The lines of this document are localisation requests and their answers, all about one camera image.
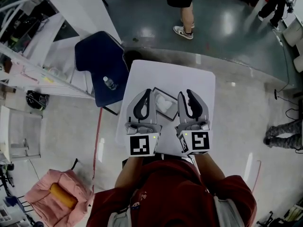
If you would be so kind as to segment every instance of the water bottle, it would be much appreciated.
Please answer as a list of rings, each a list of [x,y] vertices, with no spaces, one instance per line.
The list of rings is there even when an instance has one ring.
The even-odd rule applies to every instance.
[[[117,88],[117,85],[114,83],[114,81],[111,78],[104,77],[103,78],[105,85],[110,89],[110,90],[115,90]]]

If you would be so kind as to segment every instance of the shiny floor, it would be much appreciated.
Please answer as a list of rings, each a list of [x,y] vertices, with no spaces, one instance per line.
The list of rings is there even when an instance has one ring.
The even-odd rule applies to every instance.
[[[288,81],[283,48],[268,23],[270,18],[261,22],[256,17],[264,0],[256,8],[241,0],[193,0],[196,27],[191,41],[173,32],[174,25],[181,25],[180,11],[169,7],[166,0],[106,1],[125,47],[209,55]],[[286,45],[285,53],[290,84],[301,88],[293,66],[294,52]]]
[[[244,177],[250,154],[253,164],[261,161],[253,192],[258,204],[256,221],[271,210],[281,216],[301,197],[302,156],[293,150],[268,148],[262,139],[269,126],[289,122],[285,111],[296,107],[281,99],[276,101],[270,85],[243,76],[227,77],[220,72],[215,75],[214,147],[210,154],[226,175]],[[23,92],[8,97],[6,106],[30,110]],[[120,107],[121,102],[110,106],[117,112]],[[95,192],[99,192],[114,186],[127,154],[114,140],[118,117],[105,110],[101,115],[92,180],[99,113],[90,99],[50,97],[41,125],[41,158],[32,160],[39,178],[50,168],[61,171],[71,168],[78,158],[80,163],[75,172],[88,187],[94,185]],[[291,111],[289,116],[297,117]],[[16,186],[13,192],[17,196],[24,195],[38,180],[29,161],[16,162],[12,175]],[[84,227],[86,221],[84,218],[77,226]]]

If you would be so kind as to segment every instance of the white sneaker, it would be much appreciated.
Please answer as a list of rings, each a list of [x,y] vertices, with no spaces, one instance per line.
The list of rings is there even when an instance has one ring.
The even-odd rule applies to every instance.
[[[191,28],[195,28],[195,23],[193,22],[193,24],[191,25]]]
[[[278,27],[276,27],[276,26],[274,26],[274,25],[271,23],[271,21],[269,21],[269,22],[270,22],[270,25],[271,25],[272,27],[274,27],[276,31],[280,31],[279,25],[278,25]]]
[[[178,34],[179,36],[182,36],[188,40],[192,40],[194,38],[194,33],[191,32],[190,35],[185,33],[183,26],[173,26],[172,29],[175,31],[176,34]]]
[[[263,22],[264,18],[262,18],[259,14],[258,14],[258,19]]]

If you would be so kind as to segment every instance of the pink cushion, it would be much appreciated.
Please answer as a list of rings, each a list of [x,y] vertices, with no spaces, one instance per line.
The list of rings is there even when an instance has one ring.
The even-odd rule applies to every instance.
[[[49,192],[53,183],[58,183],[65,191],[77,198],[75,209],[69,209]],[[91,190],[82,185],[72,170],[60,172],[52,169],[48,170],[25,195],[26,201],[32,205],[48,227],[75,226],[87,213],[93,197]]]

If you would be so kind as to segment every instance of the red jacket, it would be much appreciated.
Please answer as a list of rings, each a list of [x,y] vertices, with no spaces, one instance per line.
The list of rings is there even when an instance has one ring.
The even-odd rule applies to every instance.
[[[186,226],[218,227],[213,195],[232,199],[246,227],[256,214],[256,201],[240,176],[226,177],[208,192],[195,166],[187,161],[163,160],[143,166],[137,188],[134,195],[122,188],[98,192],[87,226],[107,227],[111,213],[130,205],[133,227],[161,227],[172,219]]]

